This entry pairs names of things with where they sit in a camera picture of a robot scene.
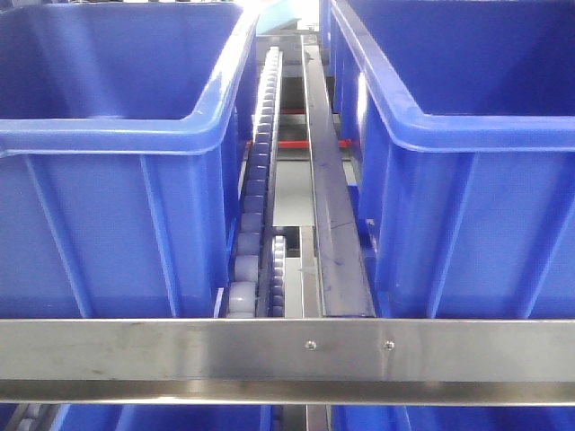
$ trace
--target plastic bin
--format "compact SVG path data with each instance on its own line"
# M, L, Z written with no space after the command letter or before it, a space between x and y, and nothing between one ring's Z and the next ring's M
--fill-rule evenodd
M575 317L575 4L331 9L382 310Z
M569 431L571 407L333 408L333 431Z
M0 317L212 315L255 23L234 4L0 14Z
M265 406L66 405L51 431L270 431Z

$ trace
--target metal channel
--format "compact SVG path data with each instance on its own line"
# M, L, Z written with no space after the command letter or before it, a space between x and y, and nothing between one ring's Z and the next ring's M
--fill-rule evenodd
M270 174L268 177L268 192L266 198L266 211L263 226L263 241L260 264L260 275L258 279L258 302L256 305L256 316L267 317L270 315L270 281L272 259L273 259L273 213L276 195L276 172L278 165L278 129L279 129L279 108L281 103L281 76L283 67L283 53L279 51L278 72L276 74L276 94L274 105L274 117L271 131L270 149Z
M299 230L300 261L302 267L302 314L304 318L322 317L321 295L317 284L314 253L314 228L301 226ZM329 431L330 407L308 404L305 406L306 431Z
M300 226L299 244L302 278L302 316L308 318L321 317L322 296L317 283L313 226Z
M375 316L315 36L302 36L302 64L323 314Z

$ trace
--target red bar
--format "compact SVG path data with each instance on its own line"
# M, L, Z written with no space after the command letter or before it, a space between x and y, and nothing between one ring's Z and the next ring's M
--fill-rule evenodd
M349 145L349 139L340 139L340 148L345 148ZM307 148L309 143L306 140L284 140L279 141L279 148Z
M281 110L280 113L282 114L305 114L305 110Z

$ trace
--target screw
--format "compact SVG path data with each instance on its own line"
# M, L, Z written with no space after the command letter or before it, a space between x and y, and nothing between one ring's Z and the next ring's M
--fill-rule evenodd
M314 340L309 339L305 342L304 347L309 351L314 351L317 349L317 343Z

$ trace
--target metal guide rail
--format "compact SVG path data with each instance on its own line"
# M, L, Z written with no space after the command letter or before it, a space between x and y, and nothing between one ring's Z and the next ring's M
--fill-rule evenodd
M303 56L317 226L300 247L321 273L302 275L304 318L2 320L1 401L310 404L316 429L314 404L575 405L575 321L362 318L373 304L314 38Z

